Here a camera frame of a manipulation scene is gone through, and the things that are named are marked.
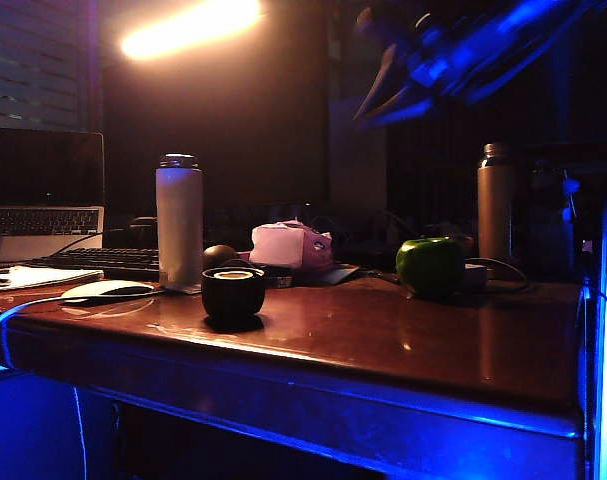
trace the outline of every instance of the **tissue box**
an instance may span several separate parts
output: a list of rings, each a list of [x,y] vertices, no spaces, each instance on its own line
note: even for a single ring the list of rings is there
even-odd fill
[[[252,229],[250,262],[293,270],[317,270],[334,263],[332,236],[318,233],[298,220],[270,223]]]

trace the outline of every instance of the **black bowl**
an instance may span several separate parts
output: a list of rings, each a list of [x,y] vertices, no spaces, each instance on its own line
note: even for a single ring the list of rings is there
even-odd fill
[[[265,299],[265,273],[258,268],[219,267],[205,270],[201,280],[203,306],[215,318],[247,317]]]

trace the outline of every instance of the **thermos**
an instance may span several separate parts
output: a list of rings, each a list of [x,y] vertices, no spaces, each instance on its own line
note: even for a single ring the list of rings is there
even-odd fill
[[[479,256],[510,262],[516,168],[507,147],[489,143],[478,169]]]
[[[156,170],[159,282],[197,293],[203,270],[203,175],[192,155],[167,154]]]

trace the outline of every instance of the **laptop keyboard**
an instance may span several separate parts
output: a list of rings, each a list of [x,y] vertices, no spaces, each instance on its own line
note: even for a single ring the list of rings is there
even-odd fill
[[[90,235],[98,223],[95,209],[0,208],[0,236]]]
[[[30,260],[28,265],[100,269],[112,279],[159,279],[159,252],[150,248],[76,248]]]

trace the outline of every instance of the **brown ball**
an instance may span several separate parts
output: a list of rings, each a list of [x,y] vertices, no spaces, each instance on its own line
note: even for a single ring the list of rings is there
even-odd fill
[[[238,257],[236,250],[229,245],[213,245],[203,252],[203,270],[220,267],[228,260]]]

